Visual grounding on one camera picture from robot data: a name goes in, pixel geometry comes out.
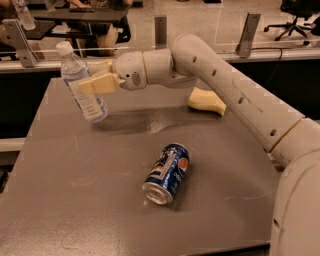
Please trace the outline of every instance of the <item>gray table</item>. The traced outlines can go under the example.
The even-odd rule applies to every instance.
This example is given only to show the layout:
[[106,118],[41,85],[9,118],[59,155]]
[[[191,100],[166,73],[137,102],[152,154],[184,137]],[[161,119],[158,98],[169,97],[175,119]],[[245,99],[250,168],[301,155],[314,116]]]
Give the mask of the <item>gray table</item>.
[[[104,96],[91,125],[53,79],[0,200],[0,255],[186,255],[270,239],[278,174],[227,111],[193,111],[192,89]],[[141,186],[161,149],[184,144],[191,165],[174,202]]]

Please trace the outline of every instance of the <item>pepsi can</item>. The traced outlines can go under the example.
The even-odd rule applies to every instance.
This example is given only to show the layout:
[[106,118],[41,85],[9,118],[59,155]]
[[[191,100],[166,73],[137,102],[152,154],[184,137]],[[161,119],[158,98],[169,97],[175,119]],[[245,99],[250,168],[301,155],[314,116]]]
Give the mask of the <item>pepsi can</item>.
[[188,165],[189,152],[184,146],[166,146],[142,186],[146,196],[156,204],[171,203]]

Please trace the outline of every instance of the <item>black chair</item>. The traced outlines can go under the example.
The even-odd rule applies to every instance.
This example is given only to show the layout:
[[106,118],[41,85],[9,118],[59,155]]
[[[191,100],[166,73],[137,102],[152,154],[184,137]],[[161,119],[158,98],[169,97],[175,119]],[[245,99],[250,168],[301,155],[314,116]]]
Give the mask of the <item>black chair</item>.
[[9,56],[11,60],[17,60],[16,49],[10,45],[0,42],[0,60],[1,57]]
[[286,34],[291,36],[293,31],[307,38],[304,30],[311,30],[311,28],[297,25],[298,19],[304,18],[304,20],[308,20],[313,14],[318,13],[320,11],[320,0],[283,0],[280,10],[292,14],[294,16],[293,22],[268,25],[264,28],[264,32],[268,32],[269,28],[285,28],[285,31],[276,37],[275,41],[280,41]]

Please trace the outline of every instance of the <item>plastic water bottle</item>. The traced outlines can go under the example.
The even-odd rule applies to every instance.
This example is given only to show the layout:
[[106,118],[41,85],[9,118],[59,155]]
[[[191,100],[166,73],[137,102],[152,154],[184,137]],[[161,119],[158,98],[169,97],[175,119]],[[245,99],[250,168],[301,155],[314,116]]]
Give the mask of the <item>plastic water bottle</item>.
[[108,111],[99,95],[84,95],[77,85],[69,86],[69,82],[89,76],[87,63],[73,53],[73,48],[68,41],[61,42],[56,47],[62,57],[61,77],[72,91],[84,118],[92,123],[104,120]]
[[27,3],[24,0],[12,0],[14,8],[17,11],[18,17],[21,21],[22,26],[26,30],[32,30],[36,27],[31,16]]

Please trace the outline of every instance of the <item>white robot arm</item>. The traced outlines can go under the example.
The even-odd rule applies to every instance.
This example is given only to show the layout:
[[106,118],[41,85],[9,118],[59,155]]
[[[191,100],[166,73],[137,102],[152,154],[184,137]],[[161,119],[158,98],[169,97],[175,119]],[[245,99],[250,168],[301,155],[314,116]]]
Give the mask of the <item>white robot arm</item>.
[[272,256],[320,255],[320,126],[222,60],[200,38],[115,61],[128,90],[182,88],[200,79],[218,94],[268,153],[286,167],[276,196]]

